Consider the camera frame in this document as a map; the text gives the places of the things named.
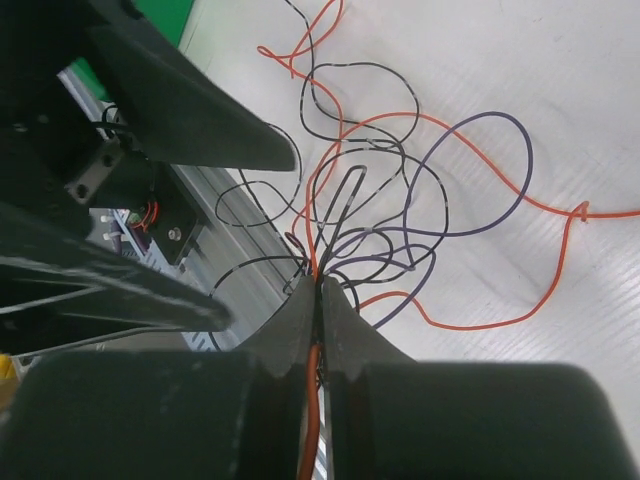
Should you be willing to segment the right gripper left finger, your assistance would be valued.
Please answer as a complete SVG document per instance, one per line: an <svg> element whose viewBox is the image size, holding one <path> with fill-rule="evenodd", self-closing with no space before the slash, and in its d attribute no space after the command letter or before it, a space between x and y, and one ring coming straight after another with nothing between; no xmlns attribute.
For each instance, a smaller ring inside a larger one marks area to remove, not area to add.
<svg viewBox="0 0 640 480"><path fill-rule="evenodd" d="M309 479L318 446L316 280L231 352L232 479Z"/></svg>

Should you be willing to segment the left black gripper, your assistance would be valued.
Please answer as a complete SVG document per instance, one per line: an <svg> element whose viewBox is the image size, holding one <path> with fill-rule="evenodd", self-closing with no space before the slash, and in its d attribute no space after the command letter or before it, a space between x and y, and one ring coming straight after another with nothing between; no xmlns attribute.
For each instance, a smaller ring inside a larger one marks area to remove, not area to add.
<svg viewBox="0 0 640 480"><path fill-rule="evenodd" d="M113 96L155 161L291 171L289 141L218 88L178 49L131 26L131 1L4 1L1 4L1 237L45 230L86 237L89 186L79 175L105 138L131 141L123 125L92 121L58 75L80 55Z"/></svg>

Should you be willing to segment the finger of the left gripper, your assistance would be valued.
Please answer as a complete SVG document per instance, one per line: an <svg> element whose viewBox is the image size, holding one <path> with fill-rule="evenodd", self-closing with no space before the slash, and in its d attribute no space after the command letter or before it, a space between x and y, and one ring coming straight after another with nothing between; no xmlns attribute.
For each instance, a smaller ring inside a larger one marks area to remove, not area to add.
<svg viewBox="0 0 640 480"><path fill-rule="evenodd" d="M122 257L1 207L1 350L39 354L153 329L220 332L230 310L206 294L154 296Z"/></svg>

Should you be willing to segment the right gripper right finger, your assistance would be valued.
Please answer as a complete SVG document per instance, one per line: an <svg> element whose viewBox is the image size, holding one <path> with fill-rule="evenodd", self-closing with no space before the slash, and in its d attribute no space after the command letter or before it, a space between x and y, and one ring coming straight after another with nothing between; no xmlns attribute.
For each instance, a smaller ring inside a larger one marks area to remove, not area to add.
<svg viewBox="0 0 640 480"><path fill-rule="evenodd" d="M320 296L329 477L370 479L376 460L367 368L414 360L355 311L336 279L323 278Z"/></svg>

